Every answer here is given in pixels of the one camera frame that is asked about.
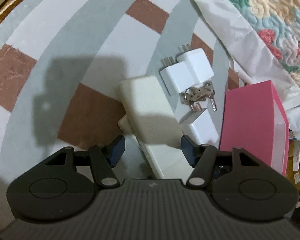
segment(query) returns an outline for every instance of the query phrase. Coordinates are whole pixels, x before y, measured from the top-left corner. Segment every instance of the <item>ribbed black surface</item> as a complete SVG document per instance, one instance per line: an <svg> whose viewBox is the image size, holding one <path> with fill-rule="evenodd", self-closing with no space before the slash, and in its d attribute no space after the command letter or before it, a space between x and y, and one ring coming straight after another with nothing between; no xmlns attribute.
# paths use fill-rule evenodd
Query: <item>ribbed black surface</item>
<svg viewBox="0 0 300 240"><path fill-rule="evenodd" d="M300 239L287 220L267 224L237 221L216 209L202 191L179 180L125 180L99 193L81 214L54 224L16 220L1 236L6 240L141 239Z"/></svg>

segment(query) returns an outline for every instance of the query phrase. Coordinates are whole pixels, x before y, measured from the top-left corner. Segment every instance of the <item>gray stripe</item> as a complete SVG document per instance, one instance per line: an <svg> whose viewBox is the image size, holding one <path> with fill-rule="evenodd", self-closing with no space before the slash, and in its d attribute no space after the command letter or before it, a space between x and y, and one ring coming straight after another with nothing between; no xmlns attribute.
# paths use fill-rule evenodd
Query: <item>gray stripe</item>
<svg viewBox="0 0 300 240"><path fill-rule="evenodd" d="M89 0L49 44L24 85L0 155L5 183L47 157L69 102L95 54L135 0ZM0 180L0 228L11 222Z"/></svg>
<svg viewBox="0 0 300 240"><path fill-rule="evenodd" d="M191 43L199 15L201 12L193 0L180 0L167 19L147 70L147 75L155 75L158 78L173 110L176 109L179 95L170 96L164 85L159 73L164 68L162 59L180 54L181 46Z"/></svg>
<svg viewBox="0 0 300 240"><path fill-rule="evenodd" d="M218 110L213 112L212 104L208 102L208 111L218 134L221 135L225 93L228 90L229 58L219 40L216 40L213 49L212 69L214 76L211 78L211 81L213 82L213 87L216 92L214 99ZM219 142L220 139L215 142L215 147L219 148Z"/></svg>
<svg viewBox="0 0 300 240"><path fill-rule="evenodd" d="M0 24L0 49L24 18L43 0L24 0Z"/></svg>

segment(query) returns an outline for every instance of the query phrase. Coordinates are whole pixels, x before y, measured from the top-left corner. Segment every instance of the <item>cardboard box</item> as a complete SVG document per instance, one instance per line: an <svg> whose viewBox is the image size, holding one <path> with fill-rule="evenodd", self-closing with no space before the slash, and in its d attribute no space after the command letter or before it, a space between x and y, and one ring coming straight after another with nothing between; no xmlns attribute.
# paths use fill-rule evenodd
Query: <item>cardboard box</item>
<svg viewBox="0 0 300 240"><path fill-rule="evenodd" d="M288 157L293 157L293 149L294 149L294 142L293 141L289 141Z"/></svg>
<svg viewBox="0 0 300 240"><path fill-rule="evenodd" d="M286 178L296 186L300 199L300 171L293 171L293 157L288 158Z"/></svg>

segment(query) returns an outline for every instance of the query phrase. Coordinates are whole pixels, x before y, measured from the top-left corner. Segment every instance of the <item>metal key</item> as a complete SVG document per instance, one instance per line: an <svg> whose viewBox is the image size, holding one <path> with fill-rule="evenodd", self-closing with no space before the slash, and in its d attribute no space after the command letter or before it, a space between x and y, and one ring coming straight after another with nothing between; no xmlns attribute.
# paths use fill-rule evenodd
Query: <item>metal key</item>
<svg viewBox="0 0 300 240"><path fill-rule="evenodd" d="M217 110L216 101L214 100L215 91L213 89L213 84L211 81L207 81L203 84L203 87L207 90L209 90L209 93L207 94L207 97L210 98L212 109L215 112Z"/></svg>
<svg viewBox="0 0 300 240"><path fill-rule="evenodd" d="M193 101L206 101L206 98L210 98L212 109L213 111L217 110L216 102L214 100L215 91L214 90L208 90L207 88L201 88L198 95L196 95L196 98L193 99Z"/></svg>
<svg viewBox="0 0 300 240"><path fill-rule="evenodd" d="M199 93L199 92L200 90L198 88L190 87L184 93L180 93L181 102L184 105L190 106L192 111L194 112L202 111L201 105L198 102L194 101L196 99L194 93Z"/></svg>

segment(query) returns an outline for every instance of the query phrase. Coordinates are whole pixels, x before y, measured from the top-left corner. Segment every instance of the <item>pink box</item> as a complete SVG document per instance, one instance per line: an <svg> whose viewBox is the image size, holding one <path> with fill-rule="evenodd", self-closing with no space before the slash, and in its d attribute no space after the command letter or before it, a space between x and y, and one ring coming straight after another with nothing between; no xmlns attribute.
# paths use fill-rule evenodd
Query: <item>pink box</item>
<svg viewBox="0 0 300 240"><path fill-rule="evenodd" d="M220 150L244 148L285 175L289 150L289 123L271 81L226 93Z"/></svg>

